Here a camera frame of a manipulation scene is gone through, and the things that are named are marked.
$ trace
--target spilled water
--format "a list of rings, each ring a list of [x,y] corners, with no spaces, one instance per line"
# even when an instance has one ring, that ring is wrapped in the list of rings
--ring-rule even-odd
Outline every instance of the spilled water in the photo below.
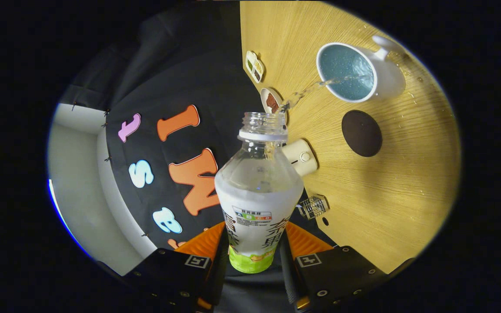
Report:
[[[368,75],[359,75],[359,76],[349,76],[349,77],[339,77],[339,78],[334,78],[326,81],[317,81],[316,83],[313,83],[309,87],[297,92],[297,93],[292,93],[289,97],[287,97],[283,102],[282,105],[280,105],[281,109],[278,111],[279,113],[285,113],[288,109],[295,107],[297,103],[300,101],[300,99],[304,98],[306,95],[309,95],[311,93],[314,93],[314,91],[320,90],[327,85],[331,84],[336,84],[336,83],[342,83],[342,81],[346,80],[352,80],[352,79],[360,79],[363,77],[367,77]]]

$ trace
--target orange letter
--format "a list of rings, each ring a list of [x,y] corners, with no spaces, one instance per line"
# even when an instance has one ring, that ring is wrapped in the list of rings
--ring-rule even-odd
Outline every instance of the orange letter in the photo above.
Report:
[[[198,116],[197,107],[189,105],[185,112],[179,113],[167,120],[160,119],[157,121],[157,135],[161,141],[165,141],[170,133],[189,125],[196,127],[199,124],[200,117]]]
[[[219,204],[217,194],[210,196],[214,191],[214,178],[200,176],[203,173],[217,172],[217,163],[215,162],[212,151],[208,148],[202,151],[202,154],[183,162],[181,164],[169,164],[169,176],[178,184],[193,185],[193,189],[183,200],[185,208],[190,214],[197,216],[202,209]]]

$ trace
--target nutrition label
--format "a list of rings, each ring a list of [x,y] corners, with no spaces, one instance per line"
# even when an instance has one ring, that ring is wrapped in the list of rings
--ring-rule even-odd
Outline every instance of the nutrition label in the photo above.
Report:
[[[242,226],[268,226],[272,221],[271,212],[244,210],[236,206],[233,206],[233,210],[237,216],[237,223]]]

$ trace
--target wooden table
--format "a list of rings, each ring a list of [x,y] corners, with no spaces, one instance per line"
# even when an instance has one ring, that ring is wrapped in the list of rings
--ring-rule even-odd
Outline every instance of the wooden table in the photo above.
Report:
[[[257,90],[273,87],[282,98],[320,80],[316,54],[322,45],[343,42],[376,51],[372,35],[392,39],[323,2],[242,1],[240,19],[243,69],[245,53],[254,51],[266,68]],[[386,273],[417,256],[437,234],[461,171],[451,106],[429,71],[405,51],[390,56],[406,79],[397,99],[346,103],[322,89],[289,110],[289,142],[305,139],[318,159],[318,171],[304,177],[306,191],[325,195],[330,204],[318,226]],[[375,156],[360,156],[347,145],[341,121],[350,110],[377,121],[383,142]]]

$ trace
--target dark brown circle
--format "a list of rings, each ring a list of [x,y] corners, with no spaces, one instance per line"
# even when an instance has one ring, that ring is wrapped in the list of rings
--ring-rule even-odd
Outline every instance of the dark brown circle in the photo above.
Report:
[[[378,123],[363,111],[349,111],[341,120],[341,131],[349,148],[362,157],[376,155],[382,147]]]

